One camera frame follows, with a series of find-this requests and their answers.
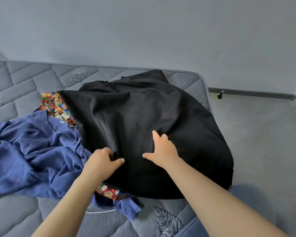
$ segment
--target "gray wall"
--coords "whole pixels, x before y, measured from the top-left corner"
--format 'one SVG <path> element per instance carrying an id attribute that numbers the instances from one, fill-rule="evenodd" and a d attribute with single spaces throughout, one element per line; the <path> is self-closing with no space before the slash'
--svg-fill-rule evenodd
<path id="1" fill-rule="evenodd" d="M 0 0 L 14 60 L 181 69 L 296 93 L 296 0 Z"/>

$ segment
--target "person's left hand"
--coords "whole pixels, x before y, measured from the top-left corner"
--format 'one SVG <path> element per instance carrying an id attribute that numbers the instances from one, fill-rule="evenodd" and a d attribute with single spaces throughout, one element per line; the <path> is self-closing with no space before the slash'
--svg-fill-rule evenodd
<path id="1" fill-rule="evenodd" d="M 125 162 L 123 158 L 111 161 L 112 156 L 113 151 L 108 147 L 97 149 L 86 162 L 80 177 L 96 189 L 97 185 L 110 177 Z"/>

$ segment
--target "quilted mattress surface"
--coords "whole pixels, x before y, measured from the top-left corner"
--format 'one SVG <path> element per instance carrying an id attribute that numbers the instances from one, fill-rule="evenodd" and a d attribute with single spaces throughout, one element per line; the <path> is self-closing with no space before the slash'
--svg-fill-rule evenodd
<path id="1" fill-rule="evenodd" d="M 0 61 L 0 122 L 32 113 L 41 103 L 41 93 L 78 90 L 87 82 L 113 81 L 148 70 L 151 69 Z M 210 109 L 202 76 L 184 71 L 163 72 L 169 83 Z M 0 236 L 30 236 L 58 201 L 14 195 L 0 197 Z M 138 198 L 137 202 L 143 209 L 134 221 L 119 212 L 86 214 L 77 236 L 172 237 L 196 216 L 185 199 Z M 89 206 L 88 210 L 102 211 L 95 206 Z"/>

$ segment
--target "finger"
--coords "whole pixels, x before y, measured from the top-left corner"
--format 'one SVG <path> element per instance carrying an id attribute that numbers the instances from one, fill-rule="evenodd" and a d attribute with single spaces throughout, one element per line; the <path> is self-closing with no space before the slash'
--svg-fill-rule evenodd
<path id="1" fill-rule="evenodd" d="M 160 140 L 160 136 L 156 131 L 152 131 L 152 137 L 154 141 Z"/>
<path id="2" fill-rule="evenodd" d="M 166 134 L 163 134 L 163 135 L 161 136 L 161 139 L 167 141 L 167 140 L 168 140 L 168 136 L 167 136 Z"/>
<path id="3" fill-rule="evenodd" d="M 153 158 L 153 153 L 144 153 L 144 154 L 143 154 L 143 157 L 144 157 L 145 159 L 152 160 L 152 158 Z"/>
<path id="4" fill-rule="evenodd" d="M 112 161 L 114 163 L 115 166 L 115 170 L 118 169 L 122 164 L 124 164 L 125 159 L 124 158 L 119 158 L 115 161 Z"/>
<path id="5" fill-rule="evenodd" d="M 114 154 L 114 152 L 111 151 L 109 147 L 104 147 L 102 150 L 105 151 L 109 155 L 109 157 L 111 157 Z"/>

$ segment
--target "black fabric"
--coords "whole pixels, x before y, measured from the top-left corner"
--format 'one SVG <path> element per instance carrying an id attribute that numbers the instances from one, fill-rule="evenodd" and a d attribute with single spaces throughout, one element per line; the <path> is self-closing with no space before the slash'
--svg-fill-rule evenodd
<path id="1" fill-rule="evenodd" d="M 91 152 L 109 147 L 115 159 L 125 159 L 105 181 L 108 186 L 145 198 L 183 198 L 166 171 L 142 157 L 154 151 L 152 131 L 156 130 L 168 135 L 186 163 L 221 187 L 230 187 L 233 158 L 212 114 L 169 84 L 162 71 L 95 81 L 79 91 L 59 93 L 84 147 Z"/>

